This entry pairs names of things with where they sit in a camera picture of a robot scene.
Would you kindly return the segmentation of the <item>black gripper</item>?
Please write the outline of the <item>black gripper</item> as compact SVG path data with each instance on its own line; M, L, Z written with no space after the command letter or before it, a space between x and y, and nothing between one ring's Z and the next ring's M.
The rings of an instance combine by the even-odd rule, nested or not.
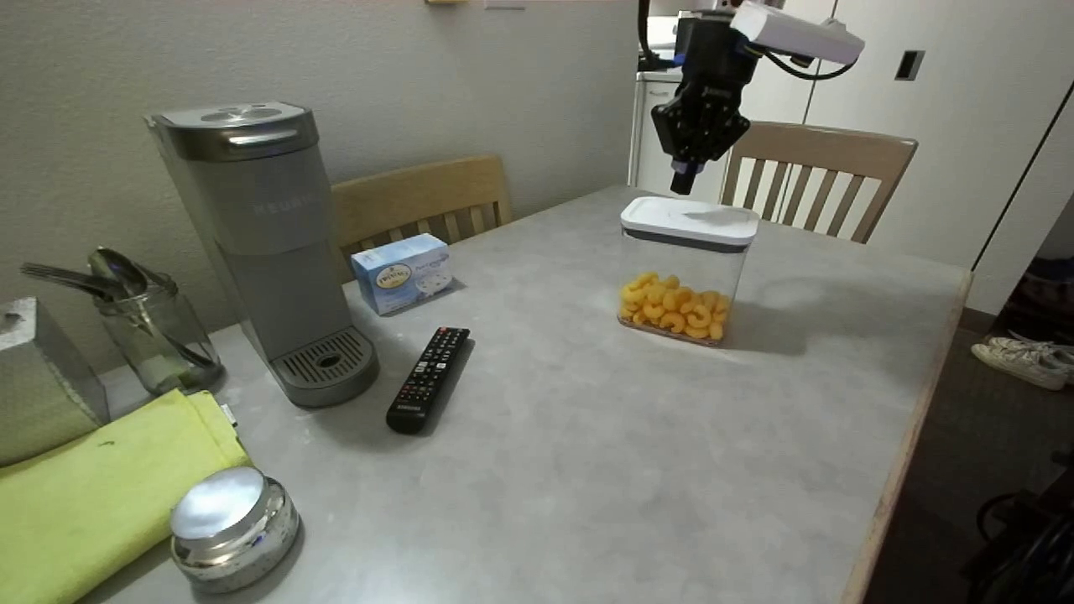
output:
M757 49L727 15L691 15L676 21L675 63L675 97L658 105L651 120L671 159L671 193L691 196L702 163L717 161L748 131L737 105Z

